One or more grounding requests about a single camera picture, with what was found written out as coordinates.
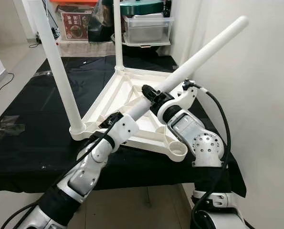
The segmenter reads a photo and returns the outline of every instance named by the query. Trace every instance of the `white pipe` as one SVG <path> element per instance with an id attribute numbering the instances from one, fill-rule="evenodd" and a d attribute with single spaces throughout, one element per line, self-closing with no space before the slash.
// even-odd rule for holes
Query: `white pipe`
<path id="1" fill-rule="evenodd" d="M 51 27 L 45 15 L 45 10 L 41 0 L 29 0 L 29 6 L 33 13 L 33 18 L 42 41 L 42 45 L 50 63 L 67 117 L 70 121 L 70 131 L 77 134 L 85 130 L 78 108 L 71 90 L 70 83 L 66 76 Z"/>
<path id="2" fill-rule="evenodd" d="M 114 10 L 114 36 L 115 36 L 115 58 L 116 69 L 122 70 L 123 66 L 123 50 L 122 50 L 122 29 L 121 29 L 121 11 L 119 0 L 113 0 Z"/>
<path id="3" fill-rule="evenodd" d="M 204 64 L 211 56 L 218 52 L 232 38 L 241 32 L 249 24 L 248 18 L 239 17 L 235 22 L 228 26 L 224 31 L 218 34 L 212 41 L 206 44 L 195 55 L 189 58 L 183 65 L 174 71 L 156 90 L 162 92 L 172 91 L 179 83 L 185 80 L 189 75 L 193 74 L 202 64 Z M 150 107 L 150 102 L 143 98 L 127 114 L 134 120 L 143 116 Z"/>

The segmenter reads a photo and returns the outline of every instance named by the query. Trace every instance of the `green lid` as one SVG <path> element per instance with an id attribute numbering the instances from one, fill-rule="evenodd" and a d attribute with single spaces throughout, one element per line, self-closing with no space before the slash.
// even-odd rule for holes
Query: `green lid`
<path id="1" fill-rule="evenodd" d="M 125 0 L 120 2 L 121 14 L 145 15 L 161 13 L 164 8 L 163 0 Z"/>

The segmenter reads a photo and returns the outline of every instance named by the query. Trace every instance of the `white cylindrical rod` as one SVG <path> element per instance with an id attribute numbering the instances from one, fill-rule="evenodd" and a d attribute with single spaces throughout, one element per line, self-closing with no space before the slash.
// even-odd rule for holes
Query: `white cylindrical rod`
<path id="1" fill-rule="evenodd" d="M 190 76 L 202 64 L 204 64 L 211 56 L 218 52 L 224 45 L 226 45 L 232 38 L 241 32 L 249 24 L 247 17 L 241 16 L 224 31 L 218 34 L 212 41 L 206 44 L 195 55 L 189 58 L 183 65 L 174 71 L 156 90 L 162 92 L 172 91 L 179 83 Z M 134 107 L 132 107 L 127 114 L 134 120 L 143 116 L 150 107 L 150 102 L 143 98 Z"/>
<path id="2" fill-rule="evenodd" d="M 40 35 L 47 60 L 55 78 L 67 117 L 70 121 L 71 133 L 80 133 L 85 130 L 85 124 L 82 122 L 78 112 L 77 104 L 66 76 L 51 27 L 45 15 L 43 3 L 41 0 L 29 0 L 29 6 L 33 13 L 33 18 Z"/>
<path id="3" fill-rule="evenodd" d="M 116 69 L 123 69 L 121 11 L 119 0 L 113 0 Z"/>

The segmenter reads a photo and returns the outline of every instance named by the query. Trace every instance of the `black table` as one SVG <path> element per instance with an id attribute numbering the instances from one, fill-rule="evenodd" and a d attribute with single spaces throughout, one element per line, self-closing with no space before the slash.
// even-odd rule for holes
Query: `black table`
<path id="1" fill-rule="evenodd" d="M 83 116 L 113 75 L 115 56 L 62 59 Z M 123 59 L 126 67 L 153 71 L 172 72 L 176 65 L 169 56 Z M 49 69 L 46 60 L 37 72 Z M 209 130 L 217 132 L 198 100 L 190 111 Z M 15 118 L 13 125 L 1 122 L 9 116 Z M 7 129 L 0 130 L 0 190 L 44 192 L 75 161 L 77 149 L 84 143 L 71 138 L 56 84 L 53 76 L 47 74 L 30 79 L 1 115 L 0 129 Z M 194 182 L 202 174 L 192 168 L 193 159 L 188 153 L 182 162 L 176 163 L 166 155 L 121 146 L 109 157 L 95 189 Z M 233 191 L 245 195 L 246 188 L 233 157 L 229 170 Z"/>

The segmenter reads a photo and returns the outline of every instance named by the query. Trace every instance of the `transparent plastic container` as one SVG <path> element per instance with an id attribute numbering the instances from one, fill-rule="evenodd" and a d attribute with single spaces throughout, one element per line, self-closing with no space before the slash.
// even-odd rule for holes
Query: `transparent plastic container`
<path id="1" fill-rule="evenodd" d="M 158 15 L 135 15 L 133 18 L 123 16 L 125 21 L 124 39 L 129 46 L 169 45 L 169 36 L 173 18 Z"/>

